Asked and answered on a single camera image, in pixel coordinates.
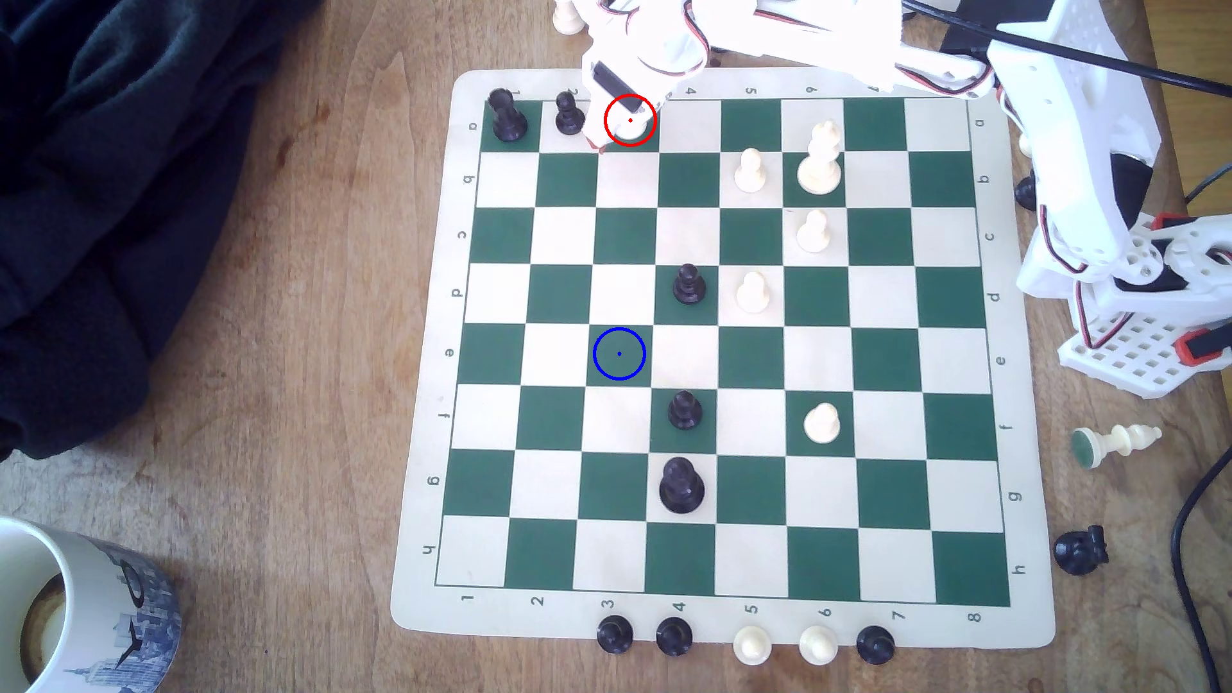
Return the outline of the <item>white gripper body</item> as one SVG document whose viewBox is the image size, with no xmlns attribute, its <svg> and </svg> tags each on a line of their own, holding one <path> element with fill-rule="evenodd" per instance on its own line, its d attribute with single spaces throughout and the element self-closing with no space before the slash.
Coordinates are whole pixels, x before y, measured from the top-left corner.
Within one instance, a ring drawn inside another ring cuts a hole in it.
<svg viewBox="0 0 1232 693">
<path fill-rule="evenodd" d="M 605 91 L 674 91 L 707 67 L 710 46 L 687 1 L 583 1 L 593 44 L 582 57 L 586 79 Z"/>
</svg>

